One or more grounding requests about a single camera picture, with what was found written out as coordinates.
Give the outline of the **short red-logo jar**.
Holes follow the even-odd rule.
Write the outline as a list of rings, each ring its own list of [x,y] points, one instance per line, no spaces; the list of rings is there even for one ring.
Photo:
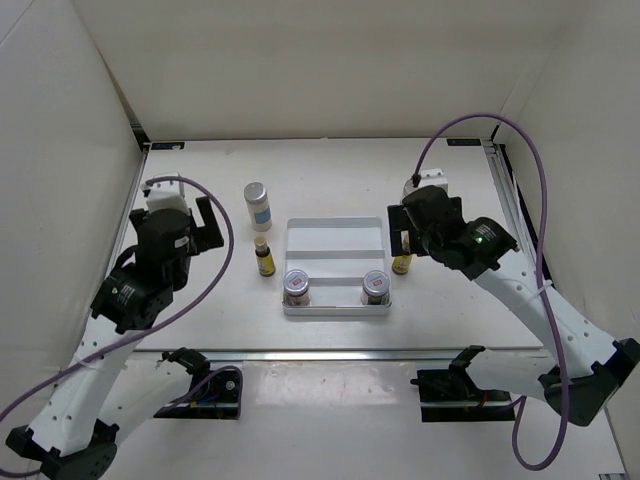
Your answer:
[[[309,277],[300,269],[292,269],[283,277],[283,303],[285,306],[306,307],[311,304]]]
[[[390,304],[389,276],[381,270],[371,270],[362,279],[361,303],[365,306]]]

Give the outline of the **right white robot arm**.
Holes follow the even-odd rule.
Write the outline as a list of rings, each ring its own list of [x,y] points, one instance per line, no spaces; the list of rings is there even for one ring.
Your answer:
[[[639,363],[639,344],[617,340],[576,310],[549,283],[540,284],[518,242],[498,222],[466,221],[462,201],[440,187],[421,187],[387,208],[391,253],[428,256],[460,272],[502,303],[543,345],[527,357],[469,346],[444,370],[417,383],[448,400],[478,400],[489,390],[546,402],[569,423],[586,427]]]

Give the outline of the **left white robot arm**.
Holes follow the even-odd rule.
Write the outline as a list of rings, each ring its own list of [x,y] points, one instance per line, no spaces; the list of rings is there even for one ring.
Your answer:
[[[36,418],[13,428],[6,439],[18,456],[38,462],[37,472],[45,478],[100,478],[131,430],[168,403],[181,397],[198,400],[208,392],[207,360],[181,348],[165,354],[156,373],[131,397],[118,400],[111,393],[136,346],[190,313],[229,267],[225,260],[203,293],[163,322],[157,320],[186,286],[192,258],[234,248],[234,240],[224,239],[217,223],[215,215],[225,211],[220,202],[205,195],[196,205],[202,225],[181,195],[149,200],[130,213],[137,242],[117,257],[100,285],[73,361],[2,412],[6,417],[31,396],[53,389]]]

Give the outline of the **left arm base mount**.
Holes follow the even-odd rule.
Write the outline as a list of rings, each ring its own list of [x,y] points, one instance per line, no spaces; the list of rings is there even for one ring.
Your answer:
[[[192,382],[198,387],[179,403],[170,403],[159,410],[155,419],[239,420],[244,387],[243,372],[236,365],[208,367]]]

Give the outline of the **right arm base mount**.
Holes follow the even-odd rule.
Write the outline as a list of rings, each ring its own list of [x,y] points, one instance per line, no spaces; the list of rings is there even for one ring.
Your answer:
[[[417,388],[423,423],[511,422],[514,400],[502,390],[483,390],[466,369],[483,346],[472,345],[459,353],[444,369],[419,369],[410,384]]]

